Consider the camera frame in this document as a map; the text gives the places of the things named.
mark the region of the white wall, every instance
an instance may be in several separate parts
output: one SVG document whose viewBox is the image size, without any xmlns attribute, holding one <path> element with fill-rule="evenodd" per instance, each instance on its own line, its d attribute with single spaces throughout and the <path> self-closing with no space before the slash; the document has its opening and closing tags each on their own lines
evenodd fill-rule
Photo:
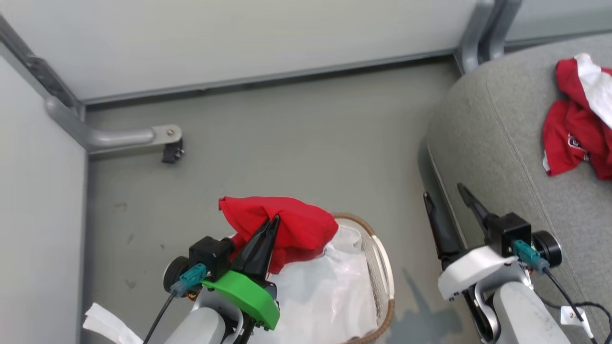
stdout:
<svg viewBox="0 0 612 344">
<path fill-rule="evenodd" d="M 612 30 L 610 0 L 523 0 L 508 40 Z"/>
<path fill-rule="evenodd" d="M 0 0 L 80 99 L 455 48 L 476 0 Z"/>
<path fill-rule="evenodd" d="M 7 60 L 14 62 L 0 45 L 1 342 L 73 344 L 81 314 L 85 151 L 47 116 L 41 95 Z"/>
</svg>

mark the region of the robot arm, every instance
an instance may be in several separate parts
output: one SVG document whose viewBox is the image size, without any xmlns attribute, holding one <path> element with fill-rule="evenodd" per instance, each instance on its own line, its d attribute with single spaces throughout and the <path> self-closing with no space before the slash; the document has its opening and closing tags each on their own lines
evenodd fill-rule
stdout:
<svg viewBox="0 0 612 344">
<path fill-rule="evenodd" d="M 445 244 L 428 193 L 425 206 L 436 242 L 442 274 L 438 288 L 444 299 L 463 296 L 481 339 L 486 344 L 569 344 L 563 331 L 532 289 L 525 260 L 541 255 L 551 267 L 562 261 L 561 247 L 547 232 L 531 232 L 531 225 L 514 213 L 499 217 L 462 184 L 459 193 L 474 213 L 485 236 L 485 245 L 471 250 Z"/>
<path fill-rule="evenodd" d="M 207 272 L 178 295 L 195 303 L 166 344 L 246 344 L 254 328 L 274 329 L 280 317 L 277 289 L 266 276 L 279 224 L 279 215 L 266 220 L 233 260 L 231 239 L 205 237 L 189 248 L 189 258 L 178 257 L 168 266 L 164 288 L 169 293 L 194 267 L 205 266 Z"/>
</svg>

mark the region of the black cable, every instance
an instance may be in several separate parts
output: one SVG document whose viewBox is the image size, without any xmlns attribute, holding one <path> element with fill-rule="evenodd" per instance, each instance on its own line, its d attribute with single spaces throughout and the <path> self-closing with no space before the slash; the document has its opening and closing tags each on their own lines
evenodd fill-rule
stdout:
<svg viewBox="0 0 612 344">
<path fill-rule="evenodd" d="M 578 318 L 578 320 L 581 323 L 584 323 L 584 319 L 582 318 L 582 315 L 580 315 L 580 312 L 578 311 L 576 304 L 573 303 L 572 299 L 570 298 L 570 296 L 567 294 L 567 292 L 565 291 L 565 289 L 561 286 L 561 284 L 559 284 L 559 281 L 557 281 L 557 279 L 554 277 L 553 273 L 550 271 L 549 268 L 545 267 L 544 269 L 542 269 L 542 271 L 544 271 L 544 273 L 548 276 L 548 278 L 553 281 L 554 285 L 557 287 L 557 289 L 561 292 L 561 294 L 563 295 L 563 297 L 565 298 L 565 300 L 567 301 L 567 303 L 570 305 L 570 307 L 572 308 L 572 310 L 574 311 L 574 314 L 576 314 L 576 317 Z M 590 338 L 591 339 L 591 343 L 593 344 L 597 344 L 597 340 L 595 338 Z"/>
<path fill-rule="evenodd" d="M 545 305 L 549 306 L 550 308 L 555 308 L 555 309 L 561 309 L 561 306 L 558 304 L 554 304 L 552 302 L 550 302 L 549 300 L 546 300 L 545 298 L 543 298 L 540 294 L 536 293 L 536 295 L 540 298 L 540 300 L 542 300 L 542 303 L 544 303 Z M 576 307 L 595 307 L 598 308 L 599 310 L 601 310 L 607 317 L 608 317 L 608 322 L 610 323 L 610 333 L 608 334 L 608 338 L 606 338 L 605 342 L 603 344 L 610 344 L 612 343 L 612 314 L 606 309 L 606 307 L 597 304 L 595 302 L 589 302 L 589 301 L 584 301 L 584 302 L 578 302 L 576 303 Z"/>
<path fill-rule="evenodd" d="M 143 344 L 149 343 L 149 339 L 151 339 L 151 335 L 153 334 L 153 331 L 155 331 L 157 324 L 162 319 L 163 314 L 166 312 L 166 309 L 168 309 L 170 302 L 172 302 L 172 299 L 174 299 L 175 296 L 176 296 L 176 290 L 172 290 L 172 293 L 170 293 L 170 297 L 166 300 L 166 303 L 163 305 L 162 310 L 159 311 L 159 314 L 155 318 L 155 321 L 153 321 L 153 325 L 151 325 L 151 329 L 149 330 L 149 333 L 147 333 L 147 336 L 144 338 Z"/>
</svg>

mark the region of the white cloth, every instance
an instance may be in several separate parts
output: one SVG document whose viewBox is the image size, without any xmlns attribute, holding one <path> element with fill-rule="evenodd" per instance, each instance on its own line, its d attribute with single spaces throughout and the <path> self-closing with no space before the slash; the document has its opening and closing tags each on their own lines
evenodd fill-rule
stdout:
<svg viewBox="0 0 612 344">
<path fill-rule="evenodd" d="M 612 75 L 603 72 L 586 53 L 578 54 L 574 59 L 589 107 L 597 117 L 612 128 Z"/>
<path fill-rule="evenodd" d="M 117 344 L 143 344 L 143 340 L 123 321 L 101 305 L 94 302 L 85 315 L 87 318 L 83 323 L 84 329 L 98 332 Z"/>
<path fill-rule="evenodd" d="M 274 331 L 254 331 L 249 344 L 338 344 L 378 328 L 361 243 L 357 230 L 340 225 L 321 256 L 270 275 L 280 319 Z"/>
</svg>

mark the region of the green gripper part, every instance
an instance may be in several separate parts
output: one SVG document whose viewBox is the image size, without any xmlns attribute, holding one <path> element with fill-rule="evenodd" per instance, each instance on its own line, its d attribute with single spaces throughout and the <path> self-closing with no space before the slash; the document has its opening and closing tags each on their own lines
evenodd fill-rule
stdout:
<svg viewBox="0 0 612 344">
<path fill-rule="evenodd" d="M 247 276 L 230 270 L 216 282 L 204 280 L 202 285 L 207 288 L 215 288 L 221 296 L 258 323 L 263 322 L 264 326 L 271 330 L 276 328 L 280 318 L 276 301 L 264 288 Z"/>
</svg>

